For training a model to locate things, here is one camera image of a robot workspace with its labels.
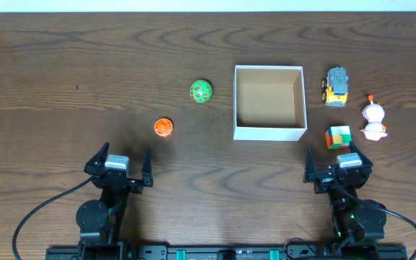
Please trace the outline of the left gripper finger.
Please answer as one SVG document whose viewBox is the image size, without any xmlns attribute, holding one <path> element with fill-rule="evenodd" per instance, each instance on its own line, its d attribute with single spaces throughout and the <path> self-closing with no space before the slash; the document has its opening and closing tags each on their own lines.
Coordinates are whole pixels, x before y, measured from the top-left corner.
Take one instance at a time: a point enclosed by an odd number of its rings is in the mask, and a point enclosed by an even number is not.
<svg viewBox="0 0 416 260">
<path fill-rule="evenodd" d="M 90 176 L 96 176 L 99 173 L 100 169 L 105 166 L 109 146 L 109 142 L 104 143 L 100 150 L 86 162 L 84 172 Z"/>
<path fill-rule="evenodd" d="M 145 187 L 153 187 L 154 184 L 152 177 L 151 155 L 152 151 L 148 148 L 142 165 L 142 181 L 143 186 Z"/>
</svg>

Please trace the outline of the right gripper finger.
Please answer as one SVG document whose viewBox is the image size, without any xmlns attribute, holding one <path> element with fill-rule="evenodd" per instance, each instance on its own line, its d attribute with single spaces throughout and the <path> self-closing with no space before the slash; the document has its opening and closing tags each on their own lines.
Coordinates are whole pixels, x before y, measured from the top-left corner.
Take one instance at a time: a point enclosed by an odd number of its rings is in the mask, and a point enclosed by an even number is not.
<svg viewBox="0 0 416 260">
<path fill-rule="evenodd" d="M 311 149 L 307 149 L 306 160 L 305 160 L 305 170 L 303 174 L 304 183 L 313 183 L 316 179 L 316 168 L 313 161 L 313 155 Z"/>
<path fill-rule="evenodd" d="M 353 141 L 350 141 L 352 161 L 350 167 L 372 168 L 373 163 L 357 148 Z"/>
</svg>

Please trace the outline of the pink white toy figure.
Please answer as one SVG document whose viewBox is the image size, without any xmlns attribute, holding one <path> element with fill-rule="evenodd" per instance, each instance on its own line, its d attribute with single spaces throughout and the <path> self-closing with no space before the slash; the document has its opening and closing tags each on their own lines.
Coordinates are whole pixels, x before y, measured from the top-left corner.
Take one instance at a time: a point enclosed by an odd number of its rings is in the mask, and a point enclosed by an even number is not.
<svg viewBox="0 0 416 260">
<path fill-rule="evenodd" d="M 375 102 L 374 96 L 369 95 L 368 100 L 369 104 L 361 112 L 367 124 L 360 131 L 366 139 L 377 142 L 388 136 L 386 126 L 382 123 L 385 111 L 379 103 Z"/>
</svg>

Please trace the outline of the colourful puzzle cube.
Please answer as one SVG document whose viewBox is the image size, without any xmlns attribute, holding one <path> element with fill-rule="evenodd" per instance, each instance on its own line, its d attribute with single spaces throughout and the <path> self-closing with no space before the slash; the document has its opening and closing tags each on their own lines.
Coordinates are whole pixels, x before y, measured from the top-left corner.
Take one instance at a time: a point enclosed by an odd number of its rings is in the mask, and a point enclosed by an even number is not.
<svg viewBox="0 0 416 260">
<path fill-rule="evenodd" d="M 331 126 L 325 132 L 326 146 L 329 150 L 348 148 L 352 141 L 349 126 Z"/>
</svg>

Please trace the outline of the orange patterned ball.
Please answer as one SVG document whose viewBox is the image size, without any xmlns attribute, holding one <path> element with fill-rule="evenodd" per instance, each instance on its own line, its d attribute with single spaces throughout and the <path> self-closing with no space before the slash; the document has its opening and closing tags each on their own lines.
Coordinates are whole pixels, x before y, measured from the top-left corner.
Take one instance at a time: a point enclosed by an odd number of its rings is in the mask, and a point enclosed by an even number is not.
<svg viewBox="0 0 416 260">
<path fill-rule="evenodd" d="M 173 122 L 169 118 L 159 118 L 154 124 L 154 132 L 159 137 L 169 137 L 173 133 Z"/>
</svg>

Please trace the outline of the grey yellow toy truck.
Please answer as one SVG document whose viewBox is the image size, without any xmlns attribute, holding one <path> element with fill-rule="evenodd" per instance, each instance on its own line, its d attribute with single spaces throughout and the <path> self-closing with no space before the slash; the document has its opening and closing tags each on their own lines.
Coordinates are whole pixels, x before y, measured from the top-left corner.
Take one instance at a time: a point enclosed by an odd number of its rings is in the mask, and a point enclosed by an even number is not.
<svg viewBox="0 0 416 260">
<path fill-rule="evenodd" d="M 337 66 L 327 72 L 322 80 L 321 87 L 324 90 L 321 96 L 326 106 L 345 107 L 348 97 L 347 71 L 344 67 Z"/>
</svg>

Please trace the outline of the green number ball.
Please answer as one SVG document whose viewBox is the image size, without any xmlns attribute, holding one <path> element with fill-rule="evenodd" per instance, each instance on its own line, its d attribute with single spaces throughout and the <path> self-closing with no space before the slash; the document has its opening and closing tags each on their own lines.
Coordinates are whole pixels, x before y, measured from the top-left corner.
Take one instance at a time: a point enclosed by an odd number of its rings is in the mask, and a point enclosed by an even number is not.
<svg viewBox="0 0 416 260">
<path fill-rule="evenodd" d="M 212 98 L 213 87 L 204 79 L 198 79 L 191 84 L 189 95 L 197 103 L 205 103 Z"/>
</svg>

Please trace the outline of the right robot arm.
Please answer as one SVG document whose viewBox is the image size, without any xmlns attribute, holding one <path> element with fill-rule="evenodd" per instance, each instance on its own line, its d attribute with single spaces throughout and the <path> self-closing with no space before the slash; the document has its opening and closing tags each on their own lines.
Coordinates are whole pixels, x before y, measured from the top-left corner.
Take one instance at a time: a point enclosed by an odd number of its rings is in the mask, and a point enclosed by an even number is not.
<svg viewBox="0 0 416 260">
<path fill-rule="evenodd" d="M 312 183 L 315 193 L 329 196 L 332 227 L 339 238 L 322 253 L 349 259 L 380 259 L 378 242 L 384 238 L 386 208 L 358 197 L 357 190 L 367 182 L 373 163 L 354 142 L 349 143 L 349 148 L 324 173 L 317 172 L 312 152 L 307 150 L 303 182 Z"/>
</svg>

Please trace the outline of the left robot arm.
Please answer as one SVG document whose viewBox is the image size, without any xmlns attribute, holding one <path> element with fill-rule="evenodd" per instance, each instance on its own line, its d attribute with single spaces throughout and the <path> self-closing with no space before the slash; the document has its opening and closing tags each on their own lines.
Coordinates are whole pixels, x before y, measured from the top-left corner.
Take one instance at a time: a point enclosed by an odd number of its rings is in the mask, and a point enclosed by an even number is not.
<svg viewBox="0 0 416 260">
<path fill-rule="evenodd" d="M 129 158 L 108 153 L 109 143 L 89 159 L 84 171 L 102 191 L 99 199 L 86 201 L 76 213 L 80 228 L 80 259 L 137 259 L 130 243 L 119 239 L 130 194 L 141 194 L 153 186 L 151 150 L 145 153 L 140 179 L 129 177 Z"/>
</svg>

